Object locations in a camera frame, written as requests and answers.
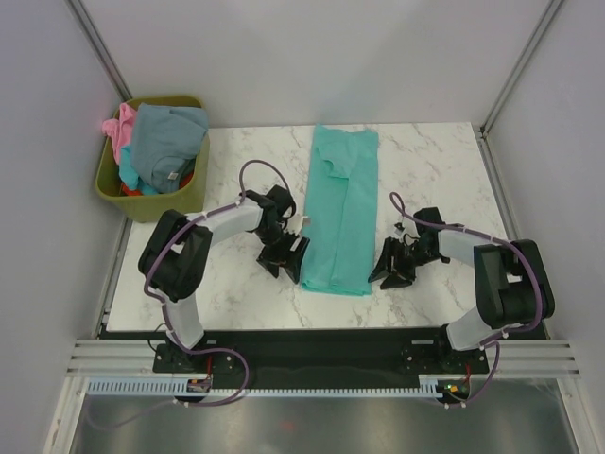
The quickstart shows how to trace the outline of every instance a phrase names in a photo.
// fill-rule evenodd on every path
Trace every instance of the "teal cloth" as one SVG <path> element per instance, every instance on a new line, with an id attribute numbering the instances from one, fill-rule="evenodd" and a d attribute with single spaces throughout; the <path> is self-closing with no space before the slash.
<path id="1" fill-rule="evenodd" d="M 128 189 L 131 191 L 136 191 L 138 189 L 144 196 L 153 196 L 155 194 L 159 194 L 159 192 L 156 191 L 153 186 L 150 186 L 141 180 L 139 174 L 136 173 L 136 170 L 134 170 L 131 163 L 131 152 L 132 150 L 130 148 L 130 144 L 122 147 L 118 170 L 120 180 L 124 182 Z"/>
<path id="2" fill-rule="evenodd" d="M 207 131 L 208 115 L 199 107 L 142 103 L 132 128 L 132 167 L 161 193 L 176 192 L 194 169 Z"/>
<path id="3" fill-rule="evenodd" d="M 378 134 L 317 125 L 304 213 L 311 242 L 302 261 L 302 288 L 369 295 L 378 195 Z"/>

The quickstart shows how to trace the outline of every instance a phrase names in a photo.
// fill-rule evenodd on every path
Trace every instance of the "red cloth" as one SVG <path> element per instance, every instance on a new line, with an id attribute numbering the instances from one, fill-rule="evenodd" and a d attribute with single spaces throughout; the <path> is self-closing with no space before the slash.
<path id="1" fill-rule="evenodd" d="M 183 178 L 181 180 L 181 183 L 179 184 L 179 189 L 183 189 L 184 187 L 186 187 L 189 182 L 191 181 L 191 179 L 193 178 L 193 172 L 191 172 L 189 175 L 187 175 L 185 178 Z M 122 189 L 122 192 L 124 193 L 124 195 L 126 196 L 142 196 L 143 194 L 141 193 L 141 191 L 131 191 L 125 184 L 122 183 L 122 186 L 120 186 Z"/>

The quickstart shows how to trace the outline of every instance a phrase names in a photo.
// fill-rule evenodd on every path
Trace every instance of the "metal floor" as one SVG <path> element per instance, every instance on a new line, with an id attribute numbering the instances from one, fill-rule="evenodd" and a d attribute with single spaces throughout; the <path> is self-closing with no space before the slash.
<path id="1" fill-rule="evenodd" d="M 90 397 L 98 424 L 157 397 Z M 466 410 L 411 399 L 247 398 L 226 407 L 169 406 L 113 432 L 80 421 L 72 454 L 576 453 L 554 382 L 496 381 Z"/>

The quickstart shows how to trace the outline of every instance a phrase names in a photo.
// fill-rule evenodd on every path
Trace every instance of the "teal shirt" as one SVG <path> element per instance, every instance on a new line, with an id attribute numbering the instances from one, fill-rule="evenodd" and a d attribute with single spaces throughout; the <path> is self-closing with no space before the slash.
<path id="1" fill-rule="evenodd" d="M 317 125 L 304 212 L 311 242 L 302 262 L 302 288 L 369 295 L 378 194 L 378 134 Z"/>
<path id="2" fill-rule="evenodd" d="M 130 189 L 131 191 L 139 190 L 144 196 L 153 196 L 155 194 L 159 194 L 159 192 L 156 191 L 154 187 L 141 180 L 139 174 L 136 173 L 136 170 L 134 170 L 134 168 L 132 167 L 130 153 L 130 144 L 122 147 L 120 154 L 120 165 L 118 169 L 120 180 L 124 182 L 128 189 Z"/>

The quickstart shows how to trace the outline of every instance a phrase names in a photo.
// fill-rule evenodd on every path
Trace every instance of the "marble table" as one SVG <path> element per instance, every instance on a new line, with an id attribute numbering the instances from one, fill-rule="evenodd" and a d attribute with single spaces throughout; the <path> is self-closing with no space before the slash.
<path id="1" fill-rule="evenodd" d="M 389 202 L 398 191 L 408 211 L 438 206 L 446 222 L 505 236 L 488 176 L 468 123 L 340 126 L 348 131 L 378 132 L 379 188 L 376 223 L 377 258 L 383 240 L 400 216 Z M 233 201 L 237 173 L 251 158 L 282 170 L 293 196 L 304 207 L 313 127 L 210 130 L 211 157 L 205 209 Z M 269 190 L 279 180 L 263 166 L 250 166 L 248 188 Z M 415 233 L 410 222 L 405 225 Z M 134 223 L 130 231 L 108 331 L 151 331 L 161 322 L 159 304 L 143 293 L 137 261 L 154 224 Z M 434 262 L 418 269 L 411 288 L 344 297 L 302 290 L 284 272 L 274 279 L 255 261 L 262 245 L 254 235 L 230 238 L 210 251 L 196 293 L 206 329 L 350 328 L 428 326 L 449 323 L 475 304 L 473 270 L 460 263 Z"/>

